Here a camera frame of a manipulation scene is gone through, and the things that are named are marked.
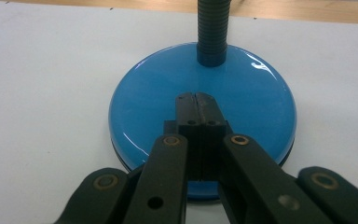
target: lamp base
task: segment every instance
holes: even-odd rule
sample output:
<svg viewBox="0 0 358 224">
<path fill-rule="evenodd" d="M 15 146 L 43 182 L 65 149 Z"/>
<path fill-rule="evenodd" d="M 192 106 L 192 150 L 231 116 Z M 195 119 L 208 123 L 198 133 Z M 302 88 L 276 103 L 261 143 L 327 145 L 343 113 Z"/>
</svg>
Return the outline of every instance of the lamp base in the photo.
<svg viewBox="0 0 358 224">
<path fill-rule="evenodd" d="M 117 155 L 129 169 L 146 162 L 164 120 L 175 119 L 175 97 L 184 92 L 214 97 L 235 133 L 252 136 L 277 163 L 295 139 L 296 106 L 279 73 L 256 55 L 227 47 L 218 67 L 197 62 L 197 44 L 158 51 L 137 63 L 118 84 L 109 108 Z M 188 183 L 190 200 L 217 200 L 216 182 Z"/>
</svg>

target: screw hole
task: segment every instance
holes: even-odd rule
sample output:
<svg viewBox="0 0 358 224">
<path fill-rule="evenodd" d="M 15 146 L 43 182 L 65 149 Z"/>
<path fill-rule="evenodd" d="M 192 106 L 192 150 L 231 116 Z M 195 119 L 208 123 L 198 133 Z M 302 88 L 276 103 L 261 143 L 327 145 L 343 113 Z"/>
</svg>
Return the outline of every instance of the screw hole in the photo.
<svg viewBox="0 0 358 224">
<path fill-rule="evenodd" d="M 163 204 L 164 201 L 160 197 L 153 197 L 147 202 L 147 205 L 151 209 L 159 209 Z"/>
<path fill-rule="evenodd" d="M 211 126 L 214 126 L 214 125 L 217 124 L 217 122 L 214 121 L 214 120 L 210 120 L 210 121 L 208 121 L 208 124 L 211 125 Z"/>
<path fill-rule="evenodd" d="M 325 189 L 337 189 L 339 187 L 338 181 L 328 174 L 315 173 L 310 178 L 313 183 Z"/>
<path fill-rule="evenodd" d="M 249 139 L 241 135 L 235 135 L 231 137 L 231 142 L 237 145 L 245 146 L 249 143 Z"/>
</svg>

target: metal screw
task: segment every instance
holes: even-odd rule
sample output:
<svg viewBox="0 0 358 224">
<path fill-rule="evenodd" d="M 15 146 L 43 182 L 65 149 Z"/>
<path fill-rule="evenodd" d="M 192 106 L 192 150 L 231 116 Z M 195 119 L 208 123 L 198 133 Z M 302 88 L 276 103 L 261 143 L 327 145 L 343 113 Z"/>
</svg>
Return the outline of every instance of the metal screw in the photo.
<svg viewBox="0 0 358 224">
<path fill-rule="evenodd" d="M 237 145 L 245 146 L 249 143 L 249 139 L 242 135 L 234 135 L 231 137 L 231 142 Z"/>
<path fill-rule="evenodd" d="M 278 197 L 278 202 L 285 208 L 296 211 L 300 208 L 300 202 L 293 196 L 283 194 Z"/>
<path fill-rule="evenodd" d="M 94 180 L 94 188 L 98 190 L 111 189 L 118 183 L 116 175 L 100 175 Z"/>
<path fill-rule="evenodd" d="M 324 189 L 337 189 L 339 187 L 338 181 L 331 175 L 325 173 L 315 173 L 310 176 L 313 183 L 321 186 Z"/>
<path fill-rule="evenodd" d="M 170 147 L 176 146 L 180 144 L 180 140 L 174 136 L 165 137 L 163 140 L 164 144 Z"/>
</svg>

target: bolt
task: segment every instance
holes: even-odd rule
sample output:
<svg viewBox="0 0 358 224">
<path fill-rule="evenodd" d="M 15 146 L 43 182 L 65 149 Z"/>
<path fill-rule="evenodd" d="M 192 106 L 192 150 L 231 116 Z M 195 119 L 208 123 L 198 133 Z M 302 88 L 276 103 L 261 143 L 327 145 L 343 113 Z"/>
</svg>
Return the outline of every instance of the bolt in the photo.
<svg viewBox="0 0 358 224">
<path fill-rule="evenodd" d="M 249 139 L 242 135 L 234 135 L 231 137 L 231 142 L 240 146 L 245 146 L 249 143 Z"/>
</svg>

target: round blue base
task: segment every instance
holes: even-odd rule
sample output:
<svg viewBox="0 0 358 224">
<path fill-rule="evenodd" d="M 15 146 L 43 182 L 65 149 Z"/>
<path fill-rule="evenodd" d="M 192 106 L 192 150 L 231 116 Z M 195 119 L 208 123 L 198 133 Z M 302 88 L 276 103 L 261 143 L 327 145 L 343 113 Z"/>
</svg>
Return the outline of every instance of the round blue base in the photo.
<svg viewBox="0 0 358 224">
<path fill-rule="evenodd" d="M 256 55 L 227 47 L 227 60 L 209 68 L 197 62 L 197 44 L 156 52 L 124 76 L 109 108 L 109 128 L 118 156 L 130 169 L 142 165 L 175 119 L 175 97 L 205 92 L 219 104 L 234 133 L 252 136 L 280 163 L 295 138 L 296 106 L 282 77 Z M 189 182 L 192 200 L 218 199 L 216 182 Z"/>
</svg>

